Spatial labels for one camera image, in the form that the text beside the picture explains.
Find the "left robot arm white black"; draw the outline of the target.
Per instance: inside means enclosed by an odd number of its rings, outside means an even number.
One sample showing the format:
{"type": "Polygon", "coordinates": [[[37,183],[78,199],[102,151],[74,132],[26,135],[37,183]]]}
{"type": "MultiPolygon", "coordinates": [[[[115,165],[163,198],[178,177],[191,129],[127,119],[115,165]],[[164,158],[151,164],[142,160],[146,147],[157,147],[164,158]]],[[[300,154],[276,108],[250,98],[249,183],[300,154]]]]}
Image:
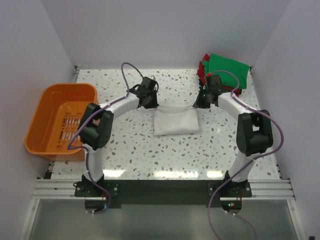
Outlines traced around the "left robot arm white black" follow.
{"type": "Polygon", "coordinates": [[[85,151],[83,177],[89,180],[85,189],[92,196],[99,196],[104,190],[101,149],[111,138],[114,120],[141,107],[157,108],[158,90],[159,84],[155,79],[143,77],[142,82],[130,88],[127,95],[106,103],[90,103],[86,107],[78,131],[85,151]]]}

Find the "white t shirt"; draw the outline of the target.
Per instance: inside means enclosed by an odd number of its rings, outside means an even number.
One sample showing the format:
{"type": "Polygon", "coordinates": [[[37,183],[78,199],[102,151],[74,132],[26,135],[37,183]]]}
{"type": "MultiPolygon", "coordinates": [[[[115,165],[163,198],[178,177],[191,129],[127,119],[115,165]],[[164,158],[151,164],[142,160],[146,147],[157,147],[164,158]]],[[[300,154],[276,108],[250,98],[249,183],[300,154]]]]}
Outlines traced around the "white t shirt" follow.
{"type": "Polygon", "coordinates": [[[163,104],[153,113],[154,135],[171,136],[200,132],[197,109],[191,104],[163,104]]]}

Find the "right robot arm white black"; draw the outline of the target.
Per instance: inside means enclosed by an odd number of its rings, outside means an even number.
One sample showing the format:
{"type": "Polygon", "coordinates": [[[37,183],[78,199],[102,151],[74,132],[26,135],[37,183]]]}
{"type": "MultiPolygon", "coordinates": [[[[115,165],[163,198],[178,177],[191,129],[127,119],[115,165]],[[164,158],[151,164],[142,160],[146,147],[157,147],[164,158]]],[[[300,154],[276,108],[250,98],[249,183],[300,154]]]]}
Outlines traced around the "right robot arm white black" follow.
{"type": "Polygon", "coordinates": [[[208,74],[205,84],[199,88],[193,107],[209,109],[211,105],[221,108],[237,120],[238,154],[225,173],[222,184],[223,192],[233,197],[248,180],[253,161],[274,143],[270,114],[267,110],[250,107],[234,92],[224,88],[219,75],[208,74]]]}

